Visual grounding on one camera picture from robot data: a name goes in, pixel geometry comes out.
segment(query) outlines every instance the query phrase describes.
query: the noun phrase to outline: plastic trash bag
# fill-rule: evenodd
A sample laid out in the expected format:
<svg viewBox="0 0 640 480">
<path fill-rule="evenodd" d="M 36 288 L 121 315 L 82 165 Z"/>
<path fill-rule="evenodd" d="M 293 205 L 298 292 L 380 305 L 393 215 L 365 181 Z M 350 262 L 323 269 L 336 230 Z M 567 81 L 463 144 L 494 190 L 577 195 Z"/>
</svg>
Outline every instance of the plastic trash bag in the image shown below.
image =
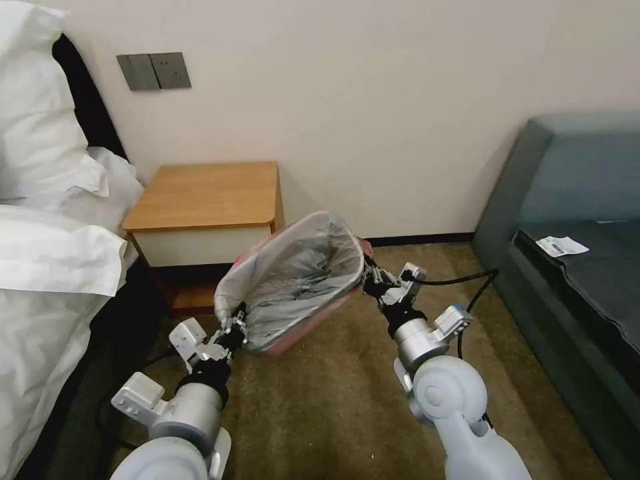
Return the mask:
<svg viewBox="0 0 640 480">
<path fill-rule="evenodd" d="M 330 212 L 312 213 L 236 261 L 216 288 L 215 314 L 224 326 L 245 302 L 245 348 L 278 354 L 341 303 L 363 267 L 348 226 Z"/>
</svg>

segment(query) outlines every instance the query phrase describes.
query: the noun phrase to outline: wall switch panel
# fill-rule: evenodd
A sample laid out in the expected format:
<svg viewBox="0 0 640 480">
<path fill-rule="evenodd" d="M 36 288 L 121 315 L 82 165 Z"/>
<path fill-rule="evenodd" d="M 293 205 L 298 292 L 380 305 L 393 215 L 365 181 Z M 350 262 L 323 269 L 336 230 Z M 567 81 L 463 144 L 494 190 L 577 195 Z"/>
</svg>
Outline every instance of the wall switch panel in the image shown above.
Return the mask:
<svg viewBox="0 0 640 480">
<path fill-rule="evenodd" d="M 158 78 L 153 70 L 151 58 L 144 53 L 138 55 L 118 55 L 116 57 L 127 85 L 131 90 L 158 90 Z"/>
<path fill-rule="evenodd" d="M 182 53 L 152 53 L 149 56 L 162 89 L 191 88 Z"/>
</svg>

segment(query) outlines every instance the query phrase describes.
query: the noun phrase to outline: paper receipt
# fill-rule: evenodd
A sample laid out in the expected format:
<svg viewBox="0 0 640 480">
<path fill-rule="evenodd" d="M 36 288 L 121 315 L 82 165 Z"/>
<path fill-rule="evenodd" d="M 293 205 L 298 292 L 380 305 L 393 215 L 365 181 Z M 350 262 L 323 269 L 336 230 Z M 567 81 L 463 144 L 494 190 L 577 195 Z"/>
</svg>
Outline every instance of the paper receipt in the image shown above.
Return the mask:
<svg viewBox="0 0 640 480">
<path fill-rule="evenodd" d="M 562 257 L 563 255 L 576 255 L 589 251 L 584 245 L 569 237 L 545 237 L 538 240 L 536 244 L 553 258 Z"/>
</svg>

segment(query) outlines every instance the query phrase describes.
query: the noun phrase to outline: wooden nightstand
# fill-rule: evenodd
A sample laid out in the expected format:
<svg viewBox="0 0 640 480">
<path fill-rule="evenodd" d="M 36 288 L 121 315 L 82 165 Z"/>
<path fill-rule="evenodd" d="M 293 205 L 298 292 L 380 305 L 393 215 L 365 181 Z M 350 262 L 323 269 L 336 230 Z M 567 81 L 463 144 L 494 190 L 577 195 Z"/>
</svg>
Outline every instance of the wooden nightstand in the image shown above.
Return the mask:
<svg viewBox="0 0 640 480">
<path fill-rule="evenodd" d="M 282 226 L 272 161 L 161 167 L 123 224 L 177 315 L 212 313 L 231 263 Z"/>
</svg>

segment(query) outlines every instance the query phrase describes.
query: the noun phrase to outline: black cable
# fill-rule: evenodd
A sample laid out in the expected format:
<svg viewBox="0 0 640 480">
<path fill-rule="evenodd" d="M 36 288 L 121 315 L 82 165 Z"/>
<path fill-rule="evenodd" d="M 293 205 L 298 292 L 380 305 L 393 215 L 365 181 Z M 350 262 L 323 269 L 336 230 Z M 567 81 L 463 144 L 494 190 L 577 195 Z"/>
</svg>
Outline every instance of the black cable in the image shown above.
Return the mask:
<svg viewBox="0 0 640 480">
<path fill-rule="evenodd" d="M 414 281 L 416 283 L 419 283 L 420 285 L 432 285 L 434 287 L 438 287 L 442 285 L 455 285 L 456 283 L 464 283 L 471 280 L 476 280 L 478 278 L 489 277 L 491 275 L 497 276 L 498 270 L 491 269 L 483 272 L 473 273 L 472 275 L 466 275 L 465 277 L 454 278 L 451 280 L 418 280 L 414 278 L 410 271 L 406 271 L 402 276 L 402 280 Z"/>
<path fill-rule="evenodd" d="M 466 278 L 472 277 L 471 278 L 472 280 L 475 280 L 477 278 L 487 277 L 487 279 L 482 284 L 482 286 L 480 286 L 480 288 L 478 288 L 478 290 L 475 292 L 475 294 L 471 297 L 471 300 L 469 301 L 469 304 L 467 305 L 467 311 L 469 313 L 471 313 L 471 310 L 473 309 L 475 304 L 480 299 L 480 296 L 482 296 L 482 294 L 485 292 L 485 290 L 487 288 L 489 288 L 490 284 L 493 283 L 493 281 L 496 279 L 498 274 L 500 274 L 500 270 L 491 269 L 491 270 L 487 270 L 487 271 L 484 271 L 484 272 L 476 273 L 474 275 L 469 275 L 468 277 L 460 277 L 461 279 L 466 279 Z M 458 353 L 458 358 L 460 360 L 463 359 L 462 358 L 462 334 L 463 333 L 464 333 L 464 331 L 462 331 L 462 332 L 460 332 L 458 334 L 458 341 L 457 341 L 457 353 Z"/>
<path fill-rule="evenodd" d="M 487 274 L 487 279 L 482 284 L 482 286 L 480 286 L 480 288 L 478 288 L 478 290 L 475 292 L 474 296 L 472 296 L 471 300 L 469 301 L 469 304 L 467 305 L 467 311 L 468 312 L 471 312 L 472 308 L 475 306 L 475 304 L 480 299 L 480 296 L 482 296 L 482 294 L 485 292 L 485 290 L 487 288 L 489 288 L 490 284 L 492 284 L 493 281 L 498 276 L 498 274 L 500 274 L 500 271 L 498 269 L 492 269 L 492 270 L 487 270 L 486 272 L 483 272 L 483 273 Z M 457 340 L 457 353 L 458 353 L 458 358 L 460 360 L 462 360 L 462 334 L 463 333 L 464 333 L 464 331 L 462 331 L 462 332 L 460 332 L 460 334 L 458 334 L 458 340 Z M 489 424 L 490 428 L 493 428 L 493 422 L 491 421 L 491 418 L 490 418 L 490 416 L 489 416 L 489 414 L 487 412 L 485 412 L 485 414 L 482 416 L 482 418 L 483 418 L 483 420 L 485 420 Z"/>
<path fill-rule="evenodd" d="M 176 350 L 174 350 L 173 347 L 168 348 L 167 350 L 165 350 L 164 352 L 160 353 L 159 355 L 156 355 L 155 357 L 152 357 L 150 359 L 148 359 L 146 362 L 144 362 L 144 364 L 142 364 L 142 366 L 140 367 L 140 370 L 145 369 L 149 366 L 151 366 L 152 364 L 159 362 L 160 360 L 163 360 L 165 358 L 170 358 L 170 357 L 174 357 L 177 355 Z M 134 445 L 132 443 L 126 442 L 120 438 L 118 438 L 117 434 L 110 431 L 107 426 L 104 424 L 103 420 L 102 420 L 102 410 L 104 408 L 104 404 L 105 402 L 113 396 L 113 391 L 115 389 L 119 389 L 124 382 L 126 382 L 129 377 L 131 375 L 127 374 L 127 376 L 122 376 L 119 377 L 116 381 L 114 381 L 109 388 L 107 389 L 107 391 L 102 395 L 102 397 L 100 398 L 100 400 L 98 400 L 98 404 L 96 405 L 95 408 L 95 414 L 93 416 L 93 422 L 96 426 L 96 428 L 98 428 L 98 430 L 100 431 L 100 433 L 102 433 L 102 435 L 104 437 L 106 437 L 110 442 L 112 442 L 114 445 L 121 447 L 121 448 L 125 448 L 127 450 L 135 450 L 136 448 L 138 448 L 138 445 Z"/>
</svg>

